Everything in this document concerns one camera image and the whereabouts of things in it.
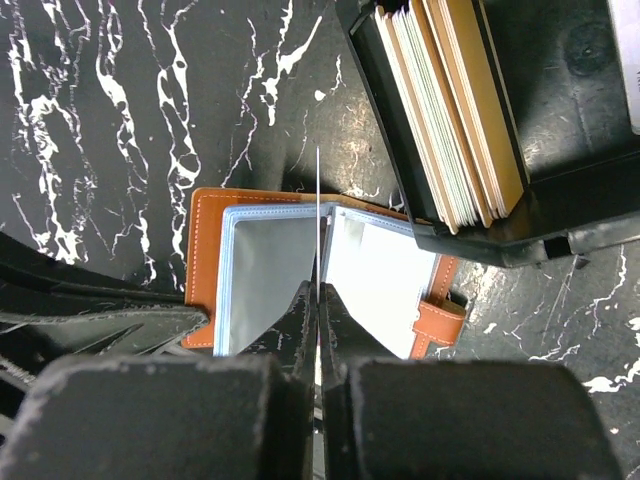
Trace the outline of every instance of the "black tray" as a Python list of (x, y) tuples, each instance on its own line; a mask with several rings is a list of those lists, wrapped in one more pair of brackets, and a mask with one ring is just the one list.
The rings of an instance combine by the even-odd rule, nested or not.
[(606, 0), (485, 1), (530, 183), (509, 218), (455, 236), (438, 221), (374, 6), (336, 11), (421, 248), (513, 267), (640, 238), (640, 137)]

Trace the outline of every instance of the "marble table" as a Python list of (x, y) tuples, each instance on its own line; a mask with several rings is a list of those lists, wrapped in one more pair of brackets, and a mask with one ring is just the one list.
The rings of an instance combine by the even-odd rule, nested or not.
[[(314, 191), (316, 146), (323, 191), (403, 207), (332, 0), (5, 0), (0, 41), (0, 228), (58, 260), (183, 291), (193, 190)], [(640, 478), (639, 257), (463, 262), (429, 356), (568, 366)]]

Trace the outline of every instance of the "black marble surface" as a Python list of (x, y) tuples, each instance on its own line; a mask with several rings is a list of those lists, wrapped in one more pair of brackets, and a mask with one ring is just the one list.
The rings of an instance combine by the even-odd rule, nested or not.
[[(0, 42), (0, 226), (54, 258), (181, 291), (193, 189), (313, 191), (316, 145), (324, 191), (403, 205), (332, 0), (5, 0)], [(570, 106), (556, 117), (572, 114), (590, 128)], [(532, 168), (545, 145), (566, 146), (535, 118), (519, 126)], [(430, 356), (567, 365), (640, 478), (639, 257), (629, 244), (583, 268), (464, 262), (468, 324)]]

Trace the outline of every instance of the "brown leather wallet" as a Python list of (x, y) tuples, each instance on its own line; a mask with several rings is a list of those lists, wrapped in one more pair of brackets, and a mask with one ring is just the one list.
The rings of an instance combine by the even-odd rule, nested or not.
[[(218, 263), (222, 218), (232, 205), (258, 205), (276, 203), (313, 203), (315, 194), (269, 192), (262, 190), (199, 188), (191, 199), (189, 225), (189, 253), (185, 303), (196, 305), (209, 315), (211, 323), (182, 340), (185, 348), (213, 347), (214, 315), (218, 283)], [(322, 202), (342, 205), (406, 220), (398, 212), (371, 205), (344, 195), (320, 195)], [(427, 301), (421, 302), (420, 317), (413, 330), (416, 341), (411, 358), (423, 358), (430, 342), (453, 345), (465, 318), (464, 309), (446, 300), (457, 265), (454, 257), (441, 256), (432, 281)]]

